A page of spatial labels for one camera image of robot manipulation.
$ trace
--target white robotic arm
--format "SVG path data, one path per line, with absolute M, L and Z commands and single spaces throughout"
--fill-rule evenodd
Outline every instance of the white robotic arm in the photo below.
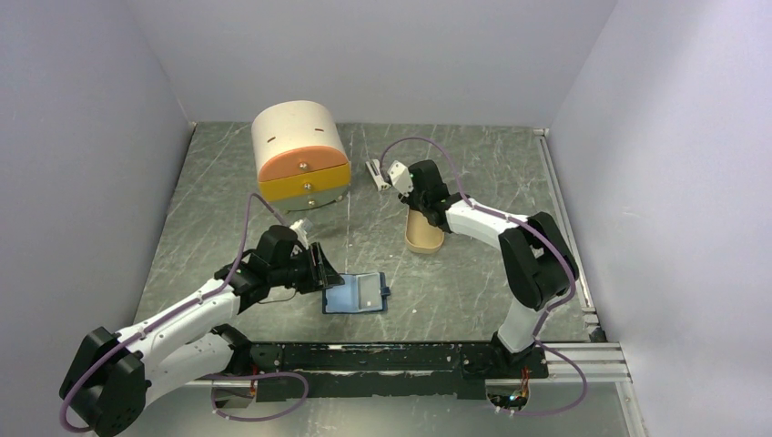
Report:
M 343 283 L 319 244 L 308 243 L 305 228 L 303 221 L 273 226 L 235 269 L 223 267 L 170 308 L 115 333 L 98 328 L 86 335 L 59 396 L 71 398 L 69 406 L 96 435 L 112 437 L 150 403 L 189 381 L 214 373 L 248 374 L 252 343 L 229 321 L 266 299 L 272 288 L 305 294 Z
M 368 168 L 379 190 L 385 182 L 373 171 L 379 166 L 373 160 Z M 485 207 L 473 198 L 451 195 L 442 182 L 433 161 L 424 160 L 405 167 L 395 161 L 389 167 L 391 185 L 400 192 L 400 199 L 410 208 L 420 211 L 430 224 L 448 233 L 478 239 L 502 252 L 507 280 L 513 293 L 506 319 L 493 341 L 499 341 L 514 358 L 533 346 L 533 331 L 545 309 L 568 291 L 568 278 L 558 260 L 549 250 L 536 255 L 543 245 L 530 232 L 507 218 L 528 223 L 538 229 L 558 249 L 578 279 L 574 257 L 552 217 L 538 213 L 531 217 L 509 214 Z
M 368 167 L 373 173 L 377 163 Z M 373 173 L 373 177 L 383 190 L 387 182 L 380 174 Z M 491 359 L 503 358 L 506 369 L 532 358 L 535 327 L 550 302 L 569 289 L 561 262 L 570 266 L 574 279 L 578 271 L 554 220 L 544 213 L 508 215 L 461 194 L 451 195 L 430 160 L 409 168 L 395 163 L 389 181 L 400 191 L 401 201 L 420 211 L 431 225 L 501 251 L 513 300 L 503 324 L 484 348 L 498 357 Z M 543 249 L 539 239 L 513 221 L 537 229 L 553 249 L 536 254 Z M 237 269 L 222 268 L 178 304 L 115 333 L 104 328 L 89 333 L 59 396 L 68 399 L 69 406 L 97 435 L 112 437 L 151 402 L 188 381 L 213 373 L 248 374 L 252 343 L 227 324 L 230 320 L 264 300 L 274 287 L 304 294 L 343 284 L 343 277 L 329 264 L 319 244 L 309 244 L 306 227 L 303 221 L 292 227 L 273 226 L 263 233 L 256 249 L 237 260 Z M 554 253 L 563 259 L 558 261 Z

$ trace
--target purple cable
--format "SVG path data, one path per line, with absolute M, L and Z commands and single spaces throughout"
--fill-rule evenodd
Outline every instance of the purple cable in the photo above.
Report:
M 568 278 L 568 289 L 569 289 L 568 294 L 564 298 L 558 300 L 557 302 L 552 303 L 550 305 L 547 305 L 547 307 L 544 309 L 544 312 L 539 317 L 539 320 L 536 321 L 536 326 L 533 328 L 533 340 L 535 341 L 535 343 L 537 345 L 539 345 L 542 348 L 544 348 L 545 351 L 550 351 L 551 353 L 557 355 L 558 357 L 563 359 L 565 362 L 570 364 L 571 367 L 576 369 L 576 371 L 579 373 L 580 378 L 582 378 L 582 394 L 579 395 L 579 398 L 576 399 L 576 401 L 573 401 L 570 404 L 568 404 L 568 405 L 566 405 L 564 407 L 555 409 L 555 410 L 550 410 L 550 411 L 546 411 L 546 412 L 514 412 L 514 414 L 515 415 L 519 415 L 519 416 L 532 416 L 532 417 L 533 416 L 549 416 L 549 415 L 558 414 L 558 413 L 561 413 L 561 412 L 566 412 L 568 410 L 571 410 L 576 405 L 579 405 L 579 403 L 581 403 L 584 400 L 584 398 L 587 396 L 587 391 L 589 389 L 589 387 L 587 385 L 587 379 L 584 376 L 584 373 L 582 372 L 582 370 L 579 369 L 579 366 L 576 365 L 575 362 L 570 360 L 568 357 L 566 357 L 562 353 L 560 353 L 560 352 L 558 352 L 558 351 L 556 351 L 556 350 L 554 350 L 552 348 L 549 348 L 547 346 L 544 346 L 544 344 L 541 343 L 536 338 L 539 335 L 539 331 L 542 330 L 542 326 L 546 322 L 547 317 L 549 317 L 550 311 L 552 311 L 555 308 L 557 308 L 557 307 L 565 304 L 566 302 L 570 301 L 576 295 L 576 279 L 574 278 L 574 274 L 571 272 L 571 268 L 568 266 L 568 263 L 565 261 L 563 256 L 561 256 L 560 251 L 554 246 L 554 244 L 551 243 L 550 240 L 547 239 L 547 237 L 542 235 L 541 232 L 539 232 L 538 230 L 534 229 L 531 225 L 529 225 L 528 223 L 525 223 L 522 220 L 519 220 L 518 218 L 512 217 L 512 216 L 510 216 L 508 214 L 504 214 L 502 212 L 499 212 L 499 211 L 496 211 L 496 210 L 484 207 L 482 205 L 477 205 L 474 202 L 472 202 L 472 200 L 469 197 L 467 197 L 466 192 L 463 190 L 463 186 L 461 184 L 461 176 L 459 175 L 459 172 L 456 169 L 456 166 L 453 163 L 453 160 L 451 159 L 450 154 L 445 149 L 445 147 L 441 146 L 439 143 L 437 143 L 436 141 L 434 141 L 431 138 L 425 138 L 425 137 L 405 137 L 405 138 L 401 138 L 401 139 L 398 139 L 398 140 L 394 141 L 393 143 L 389 144 L 385 149 L 383 149 L 383 152 L 381 153 L 381 174 L 384 176 L 384 179 L 386 179 L 387 182 L 391 183 L 391 181 L 389 180 L 391 178 L 389 178 L 389 174 L 388 173 L 383 171 L 383 165 L 384 165 L 383 163 L 386 162 L 385 161 L 386 152 L 388 152 L 392 147 L 400 144 L 402 141 L 407 141 L 407 140 L 410 140 L 410 139 L 417 139 L 417 140 L 420 140 L 420 141 L 425 141 L 425 142 L 435 146 L 438 150 L 440 150 L 440 152 L 445 156 L 445 159 L 447 159 L 448 164 L 451 166 L 451 172 L 453 173 L 453 177 L 456 179 L 456 186 L 458 187 L 459 195 L 461 195 L 461 198 L 463 199 L 463 201 L 466 202 L 466 204 L 469 205 L 470 208 L 477 209 L 480 212 L 483 212 L 485 214 L 494 216 L 494 217 L 496 217 L 498 219 L 504 219 L 504 220 L 506 220 L 506 221 L 508 221 L 510 223 L 514 223 L 515 225 L 517 225 L 517 226 L 527 230 L 534 237 L 536 237 L 539 241 L 541 241 L 541 243 L 544 245 L 545 248 L 547 248 L 550 252 L 552 252 L 552 254 L 557 259 L 558 263 L 560 263 L 560 267 L 563 268 L 563 272 L 565 273 L 565 276 Z
M 229 414 L 226 414 L 222 412 L 216 402 L 215 402 L 215 391 L 212 390 L 212 393 L 210 394 L 209 398 L 212 400 L 212 412 L 217 414 L 217 416 L 222 417 L 223 419 L 228 419 L 230 421 L 234 422 L 266 422 L 266 421 L 272 421 L 273 419 L 278 419 L 279 417 L 286 416 L 287 414 L 290 414 L 291 412 L 294 412 L 297 410 L 303 402 L 306 401 L 309 397 L 309 381 L 306 380 L 306 378 L 299 374 L 299 373 L 293 373 L 291 371 L 277 371 L 274 373 L 265 373 L 262 375 L 251 375 L 251 376 L 223 376 L 223 375 L 208 375 L 204 379 L 206 380 L 215 380 L 215 381 L 257 381 L 257 380 L 266 380 L 269 378 L 282 378 L 282 377 L 289 377 L 289 378 L 295 378 L 296 380 L 300 380 L 300 382 L 303 383 L 303 394 L 300 396 L 300 399 L 295 402 L 291 407 L 289 407 L 287 410 L 284 410 L 283 412 L 277 412 L 276 414 L 271 414 L 270 416 L 265 417 L 239 417 L 239 416 L 231 416 Z
M 276 217 L 276 219 L 284 226 L 287 226 L 287 221 L 279 214 L 279 212 L 276 211 L 267 201 L 264 199 L 261 195 L 257 193 L 250 193 L 247 197 L 247 211 L 244 214 L 244 230 L 241 233 L 241 242 L 239 243 L 239 251 L 236 253 L 236 259 L 233 261 L 233 265 L 230 267 L 230 270 L 228 272 L 228 276 L 225 277 L 222 284 L 217 287 L 216 289 L 205 293 L 202 298 L 204 300 L 207 300 L 211 297 L 217 296 L 219 293 L 224 290 L 228 284 L 230 283 L 230 279 L 233 278 L 233 274 L 236 273 L 236 270 L 239 267 L 239 262 L 241 261 L 241 257 L 244 256 L 244 248 L 247 245 L 247 228 L 249 227 L 249 210 L 252 207 L 252 198 L 258 199 L 260 202 L 262 202 L 263 206 L 266 207 L 266 209 Z M 153 330 L 155 330 L 157 327 L 163 325 L 167 321 L 171 320 L 174 317 L 177 317 L 181 312 L 187 310 L 188 308 L 198 305 L 198 299 L 191 299 L 179 307 L 173 309 L 169 313 L 165 314 L 164 316 L 158 318 L 158 320 L 154 321 L 153 323 L 150 323 L 145 327 L 145 333 L 150 333 Z M 70 406 L 70 403 L 72 403 L 73 398 L 75 397 L 76 393 L 83 387 L 83 385 L 88 381 L 89 378 L 99 369 L 102 367 L 107 361 L 109 361 L 118 351 L 121 349 L 124 349 L 128 347 L 129 345 L 133 344 L 135 341 L 139 340 L 139 338 L 142 336 L 141 333 L 135 333 L 134 335 L 130 336 L 129 338 L 125 339 L 124 341 L 121 341 L 116 345 L 113 349 L 108 351 L 102 358 L 97 360 L 94 364 L 91 365 L 91 367 L 88 368 L 86 372 L 83 373 L 83 375 L 76 381 L 76 383 L 72 386 L 72 388 L 67 392 L 67 395 L 65 396 L 64 400 L 62 401 L 62 406 L 59 409 L 59 423 L 62 425 L 62 428 L 69 432 L 88 432 L 90 431 L 90 428 L 88 427 L 76 427 L 73 426 L 68 420 L 67 420 L 67 409 Z

